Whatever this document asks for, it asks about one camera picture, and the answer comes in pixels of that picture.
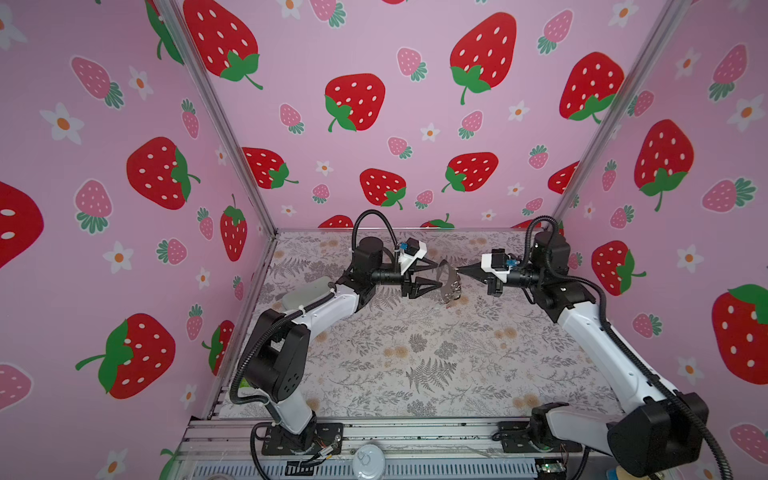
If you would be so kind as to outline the keyring with strap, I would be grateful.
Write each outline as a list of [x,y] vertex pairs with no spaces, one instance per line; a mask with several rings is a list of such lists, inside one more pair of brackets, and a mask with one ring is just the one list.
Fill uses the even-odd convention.
[[436,281],[441,284],[439,288],[440,299],[446,307],[450,307],[462,296],[462,284],[458,270],[446,259],[443,259],[436,269]]

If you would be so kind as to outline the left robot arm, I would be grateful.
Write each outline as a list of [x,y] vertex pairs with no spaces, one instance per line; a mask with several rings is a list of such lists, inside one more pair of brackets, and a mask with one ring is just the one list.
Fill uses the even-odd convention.
[[230,402],[260,404],[286,433],[307,434],[317,422],[300,391],[310,343],[367,306],[380,286],[396,286],[408,299],[439,289],[440,281],[418,275],[438,267],[427,255],[425,242],[398,240],[382,212],[362,212],[353,224],[350,262],[340,277],[314,282],[282,312],[268,309],[259,315],[236,364]]

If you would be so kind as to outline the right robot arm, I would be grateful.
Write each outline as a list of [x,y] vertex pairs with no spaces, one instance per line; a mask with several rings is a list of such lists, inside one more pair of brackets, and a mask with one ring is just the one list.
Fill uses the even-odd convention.
[[530,443],[540,450],[561,442],[612,456],[635,477],[698,460],[708,446],[723,479],[734,474],[707,426],[709,409],[695,393],[684,394],[653,370],[625,342],[607,318],[607,298],[594,282],[569,272],[570,245],[558,222],[539,216],[526,230],[520,256],[494,249],[458,273],[484,283],[494,297],[507,288],[522,290],[528,301],[570,335],[608,381],[622,413],[608,416],[552,402],[532,410],[527,428]]

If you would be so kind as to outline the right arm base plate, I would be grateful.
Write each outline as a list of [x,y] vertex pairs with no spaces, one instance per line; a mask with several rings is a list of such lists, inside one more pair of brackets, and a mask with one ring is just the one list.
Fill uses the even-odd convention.
[[491,440],[500,442],[504,453],[581,453],[583,446],[571,441],[545,439],[535,441],[528,421],[501,421],[491,435]]

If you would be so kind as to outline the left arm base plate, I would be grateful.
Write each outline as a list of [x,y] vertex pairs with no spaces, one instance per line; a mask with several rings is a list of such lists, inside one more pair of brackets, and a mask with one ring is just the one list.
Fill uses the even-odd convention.
[[282,426],[270,426],[262,441],[260,453],[264,456],[315,455],[330,448],[339,454],[344,436],[343,423],[310,423],[301,434],[292,434]]

